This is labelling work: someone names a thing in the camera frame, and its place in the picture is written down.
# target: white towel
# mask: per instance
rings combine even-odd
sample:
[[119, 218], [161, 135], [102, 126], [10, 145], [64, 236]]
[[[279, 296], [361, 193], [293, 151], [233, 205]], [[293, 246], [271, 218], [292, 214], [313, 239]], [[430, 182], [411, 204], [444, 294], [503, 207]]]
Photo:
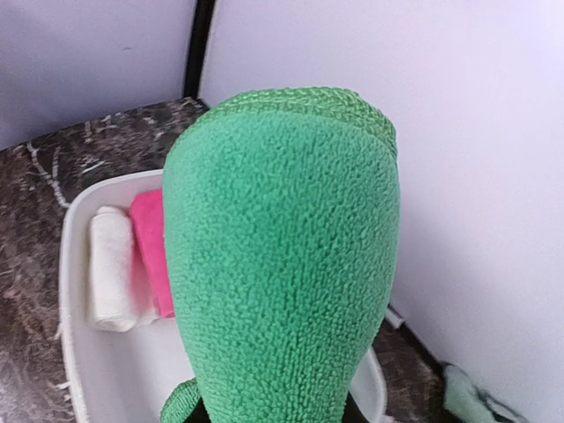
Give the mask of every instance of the white towel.
[[125, 332], [156, 318], [134, 259], [130, 218], [116, 207], [101, 207], [90, 224], [89, 315], [96, 329]]

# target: pink cloth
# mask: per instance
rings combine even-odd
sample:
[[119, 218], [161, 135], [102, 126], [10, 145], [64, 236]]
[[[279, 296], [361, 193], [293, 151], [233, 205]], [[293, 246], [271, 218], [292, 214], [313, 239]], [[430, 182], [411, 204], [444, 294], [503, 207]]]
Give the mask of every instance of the pink cloth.
[[165, 254], [165, 213], [162, 190], [139, 194], [130, 207], [137, 244], [151, 280], [161, 317], [174, 317], [173, 296]]

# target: white wall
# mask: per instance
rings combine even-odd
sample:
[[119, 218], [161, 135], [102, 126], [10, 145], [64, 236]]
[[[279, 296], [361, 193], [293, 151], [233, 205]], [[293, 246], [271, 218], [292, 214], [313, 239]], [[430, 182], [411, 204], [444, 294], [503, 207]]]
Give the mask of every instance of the white wall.
[[0, 0], [0, 150], [181, 96], [195, 0]]
[[564, 4], [219, 1], [211, 105], [351, 88], [396, 124], [393, 305], [531, 421], [564, 415]]

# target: dark marble surface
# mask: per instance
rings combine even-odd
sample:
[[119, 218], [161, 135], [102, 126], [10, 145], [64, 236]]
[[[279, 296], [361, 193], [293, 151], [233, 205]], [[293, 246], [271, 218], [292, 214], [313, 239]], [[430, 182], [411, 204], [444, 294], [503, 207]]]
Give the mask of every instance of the dark marble surface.
[[[184, 99], [108, 115], [0, 152], [0, 423], [73, 422], [58, 319], [69, 203], [101, 180], [161, 168], [204, 108]], [[389, 414], [437, 423], [441, 382], [389, 326], [375, 341]]]

